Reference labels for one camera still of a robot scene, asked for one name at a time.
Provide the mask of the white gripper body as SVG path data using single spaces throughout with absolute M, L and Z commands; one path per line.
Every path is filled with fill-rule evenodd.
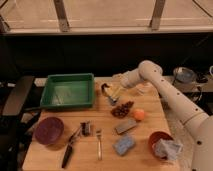
M 120 85 L 126 89 L 133 88 L 135 86 L 134 77 L 129 71 L 125 73 L 114 74 L 113 79 L 118 81 Z

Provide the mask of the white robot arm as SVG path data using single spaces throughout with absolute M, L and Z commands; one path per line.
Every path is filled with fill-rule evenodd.
M 122 74 L 119 87 L 111 95 L 114 102 L 123 90 L 143 81 L 150 82 L 167 101 L 169 107 L 195 141 L 192 171 L 213 171 L 213 116 L 209 116 L 162 76 L 162 68 L 150 60 L 142 61 L 134 70 Z

